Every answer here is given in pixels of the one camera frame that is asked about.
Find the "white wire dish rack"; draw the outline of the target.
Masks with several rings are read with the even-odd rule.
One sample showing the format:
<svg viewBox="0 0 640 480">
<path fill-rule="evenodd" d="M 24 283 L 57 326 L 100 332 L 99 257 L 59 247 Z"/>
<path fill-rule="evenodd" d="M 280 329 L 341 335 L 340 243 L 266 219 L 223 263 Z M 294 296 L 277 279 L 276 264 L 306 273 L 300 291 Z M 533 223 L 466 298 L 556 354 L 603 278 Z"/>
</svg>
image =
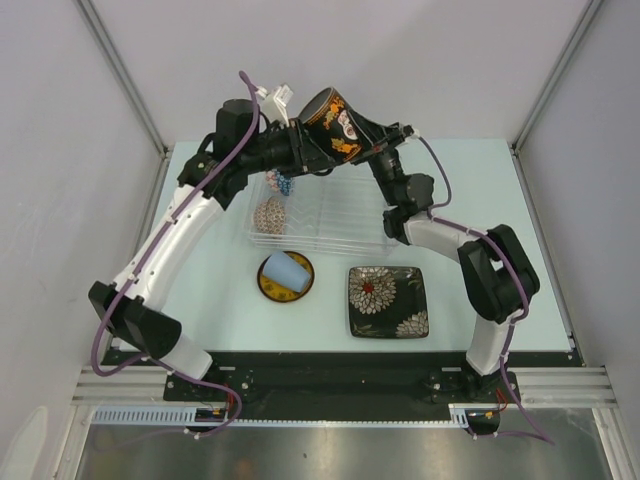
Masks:
<svg viewBox="0 0 640 480">
<path fill-rule="evenodd" d="M 272 191 L 265 174 L 249 181 L 245 232 L 256 246 L 383 257 L 398 245 L 384 232 L 383 212 L 387 205 L 368 169 L 346 167 L 328 176 L 308 175 L 293 180 L 288 197 Z M 261 234 L 254 228 L 255 208 L 270 197 L 278 197 L 284 204 L 283 235 Z"/>
</svg>

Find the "blue patterned bowl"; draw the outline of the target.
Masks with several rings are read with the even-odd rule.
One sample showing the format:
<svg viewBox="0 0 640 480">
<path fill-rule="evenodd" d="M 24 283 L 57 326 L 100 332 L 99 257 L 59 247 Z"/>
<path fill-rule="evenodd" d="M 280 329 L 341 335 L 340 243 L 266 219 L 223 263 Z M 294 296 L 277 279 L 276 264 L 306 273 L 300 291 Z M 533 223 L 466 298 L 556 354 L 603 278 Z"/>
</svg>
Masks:
<svg viewBox="0 0 640 480">
<path fill-rule="evenodd" d="M 294 187 L 294 180 L 282 174 L 278 170 L 270 170 L 265 173 L 265 180 L 272 191 L 285 197 L 291 195 Z"/>
</svg>

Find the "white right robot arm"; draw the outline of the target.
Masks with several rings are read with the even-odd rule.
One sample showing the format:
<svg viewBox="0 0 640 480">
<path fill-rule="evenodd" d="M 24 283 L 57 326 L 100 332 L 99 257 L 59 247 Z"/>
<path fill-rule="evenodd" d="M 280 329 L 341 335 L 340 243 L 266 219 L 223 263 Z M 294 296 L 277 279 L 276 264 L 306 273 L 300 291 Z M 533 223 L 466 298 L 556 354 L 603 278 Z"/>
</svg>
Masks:
<svg viewBox="0 0 640 480">
<path fill-rule="evenodd" d="M 350 120 L 365 151 L 354 162 L 371 168 L 390 207 L 383 213 L 388 237 L 422 247 L 457 262 L 467 298 L 476 312 L 474 332 L 466 352 L 470 369 L 461 376 L 463 393 L 484 401 L 497 389 L 495 372 L 505 368 L 515 324 L 524 319 L 540 280 L 514 230 L 504 224 L 485 232 L 436 216 L 445 206 L 433 200 L 435 180 L 427 174 L 404 172 L 398 148 L 411 138 L 438 157 L 409 125 L 384 126 L 358 113 Z"/>
</svg>

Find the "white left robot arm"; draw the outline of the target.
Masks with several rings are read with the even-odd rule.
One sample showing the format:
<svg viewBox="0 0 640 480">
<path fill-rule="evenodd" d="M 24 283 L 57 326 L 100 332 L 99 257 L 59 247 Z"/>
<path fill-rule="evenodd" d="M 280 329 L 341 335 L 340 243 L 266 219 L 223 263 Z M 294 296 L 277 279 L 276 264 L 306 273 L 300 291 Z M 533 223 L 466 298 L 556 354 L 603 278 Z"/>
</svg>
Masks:
<svg viewBox="0 0 640 480">
<path fill-rule="evenodd" d="M 220 219 L 251 175 L 277 170 L 287 177 L 325 173 L 349 161 L 328 144 L 325 120 L 331 91 L 323 90 L 291 119 L 257 100 L 228 100 L 177 177 L 162 219 L 127 266 L 109 284 L 97 281 L 89 300 L 100 318 L 93 343 L 110 333 L 186 377 L 197 398 L 214 397 L 220 374 L 211 356 L 162 309 L 179 270 L 202 235 Z"/>
</svg>

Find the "brown patterned bowl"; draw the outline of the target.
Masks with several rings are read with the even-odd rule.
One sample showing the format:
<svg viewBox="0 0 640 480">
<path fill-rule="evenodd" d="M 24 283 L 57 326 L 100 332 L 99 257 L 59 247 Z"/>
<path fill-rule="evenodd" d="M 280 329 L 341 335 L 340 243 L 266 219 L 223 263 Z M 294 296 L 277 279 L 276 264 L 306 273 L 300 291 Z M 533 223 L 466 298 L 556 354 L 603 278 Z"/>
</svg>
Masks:
<svg viewBox="0 0 640 480">
<path fill-rule="evenodd" d="M 278 197 L 270 197 L 261 202 L 253 212 L 253 225 L 258 233 L 283 235 L 285 223 L 284 204 Z"/>
</svg>

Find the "black floral square plate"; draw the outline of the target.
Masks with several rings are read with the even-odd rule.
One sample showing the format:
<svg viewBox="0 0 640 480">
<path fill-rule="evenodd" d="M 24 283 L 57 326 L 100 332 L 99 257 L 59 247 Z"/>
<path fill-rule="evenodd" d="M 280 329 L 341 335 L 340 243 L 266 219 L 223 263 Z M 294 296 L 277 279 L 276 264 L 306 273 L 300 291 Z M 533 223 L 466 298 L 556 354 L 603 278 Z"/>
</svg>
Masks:
<svg viewBox="0 0 640 480">
<path fill-rule="evenodd" d="M 429 335 L 424 278 L 417 267 L 353 267 L 347 298 L 350 333 L 356 338 L 409 340 Z"/>
</svg>

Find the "red lacquer cup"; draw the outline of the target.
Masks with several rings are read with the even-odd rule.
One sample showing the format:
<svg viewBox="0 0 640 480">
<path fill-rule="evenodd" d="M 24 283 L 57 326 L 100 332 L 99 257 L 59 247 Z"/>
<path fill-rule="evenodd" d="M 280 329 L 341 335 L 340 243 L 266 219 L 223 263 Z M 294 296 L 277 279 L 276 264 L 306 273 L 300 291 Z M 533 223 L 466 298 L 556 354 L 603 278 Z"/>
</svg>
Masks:
<svg viewBox="0 0 640 480">
<path fill-rule="evenodd" d="M 338 163 L 353 161 L 372 145 L 356 124 L 351 106 L 334 87 L 316 94 L 299 119 L 318 147 Z"/>
</svg>

